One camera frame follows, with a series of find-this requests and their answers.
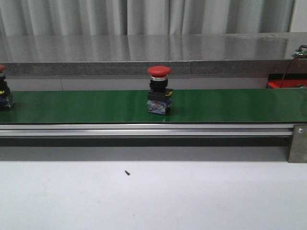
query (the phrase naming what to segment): white curtain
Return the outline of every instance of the white curtain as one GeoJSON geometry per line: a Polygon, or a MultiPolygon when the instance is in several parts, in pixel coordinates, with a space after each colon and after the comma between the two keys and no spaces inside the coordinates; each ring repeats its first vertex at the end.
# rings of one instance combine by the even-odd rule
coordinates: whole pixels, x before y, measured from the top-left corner
{"type": "Polygon", "coordinates": [[[0,0],[1,35],[288,32],[293,0],[0,0]]]}

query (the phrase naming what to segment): red mushroom button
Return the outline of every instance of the red mushroom button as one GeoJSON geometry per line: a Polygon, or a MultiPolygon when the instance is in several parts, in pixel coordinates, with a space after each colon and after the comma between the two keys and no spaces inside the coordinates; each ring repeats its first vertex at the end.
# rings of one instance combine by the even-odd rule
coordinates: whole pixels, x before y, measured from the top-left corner
{"type": "Polygon", "coordinates": [[[167,66],[152,66],[147,70],[154,78],[164,78],[171,71],[171,68],[167,66]]]}
{"type": "Polygon", "coordinates": [[[6,69],[5,65],[0,65],[0,73],[2,73],[6,69]]]}

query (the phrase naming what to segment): metal ledge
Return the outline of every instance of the metal ledge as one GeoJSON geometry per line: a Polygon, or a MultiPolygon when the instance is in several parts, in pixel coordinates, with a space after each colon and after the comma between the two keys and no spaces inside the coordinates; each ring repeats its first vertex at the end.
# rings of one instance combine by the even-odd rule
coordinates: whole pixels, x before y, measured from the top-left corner
{"type": "Polygon", "coordinates": [[[295,124],[50,124],[0,125],[0,137],[285,136],[295,124]]]}

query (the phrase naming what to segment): white surface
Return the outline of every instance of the white surface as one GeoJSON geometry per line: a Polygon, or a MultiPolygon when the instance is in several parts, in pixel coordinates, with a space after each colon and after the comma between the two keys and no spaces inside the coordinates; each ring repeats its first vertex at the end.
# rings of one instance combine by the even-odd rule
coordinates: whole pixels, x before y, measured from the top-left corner
{"type": "MultiPolygon", "coordinates": [[[[266,88],[267,74],[170,75],[173,89],[258,89],[266,88]]],[[[12,91],[148,90],[148,75],[131,76],[8,76],[12,91]]]]}
{"type": "MultiPolygon", "coordinates": [[[[87,156],[117,148],[48,149],[0,151],[87,156]]],[[[125,155],[133,148],[127,149],[117,152],[125,155]]],[[[191,151],[186,155],[250,154],[240,147],[183,149],[191,151]]],[[[145,148],[134,150],[146,154],[145,148]]],[[[0,229],[305,230],[306,175],[307,164],[284,161],[3,161],[0,229]]]]}

